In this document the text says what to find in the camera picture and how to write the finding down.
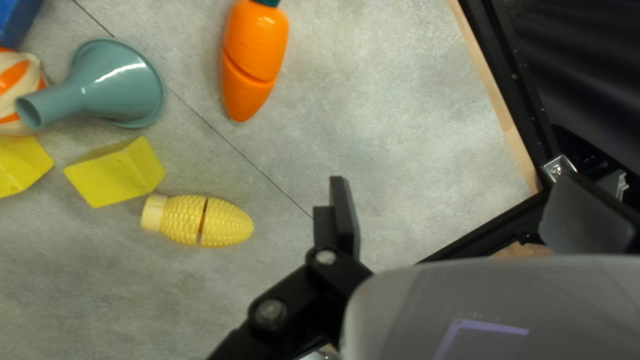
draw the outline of plastic toy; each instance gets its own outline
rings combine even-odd
[[[91,150],[64,173],[93,208],[146,195],[164,169],[144,136]]]
[[[247,240],[251,218],[231,203],[215,197],[151,195],[140,226],[187,246],[226,247]]]
[[[36,17],[42,0],[0,1],[0,45],[16,48]]]
[[[0,47],[0,135],[28,135],[35,131],[20,121],[15,98],[45,86],[37,57]]]
[[[229,117],[248,120],[276,83],[289,34],[280,0],[238,0],[223,41],[220,78]]]
[[[0,198],[33,185],[53,160],[33,136],[0,137]]]
[[[151,62],[114,39],[85,42],[73,57],[61,84],[19,97],[24,123],[41,129],[75,113],[106,117],[117,126],[143,127],[158,117],[164,86]]]

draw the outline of carrot green top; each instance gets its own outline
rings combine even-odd
[[[255,1],[256,3],[259,3],[259,4],[270,6],[272,8],[277,7],[278,3],[280,2],[280,0],[253,0],[253,1]]]

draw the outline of yellow plastic toy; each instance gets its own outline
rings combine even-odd
[[[53,167],[33,136],[0,136],[0,198],[19,193]]]
[[[65,175],[93,208],[153,192],[164,168],[144,136],[91,150]]]
[[[45,88],[40,60],[28,53],[0,47],[0,135],[28,135],[35,130],[15,112],[15,99]]]
[[[204,248],[235,245],[253,233],[253,221],[237,206],[199,195],[151,195],[140,226],[177,243]]]

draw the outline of blue object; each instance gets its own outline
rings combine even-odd
[[[0,45],[15,49],[31,27],[43,0],[0,0]]]
[[[113,125],[143,127],[164,103],[160,73],[146,56],[113,38],[80,45],[64,82],[18,97],[15,111],[33,129],[86,113]]]

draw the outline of yellow corn cob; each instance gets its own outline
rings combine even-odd
[[[199,195],[151,195],[140,226],[187,246],[226,247],[248,239],[251,218],[231,203]]]

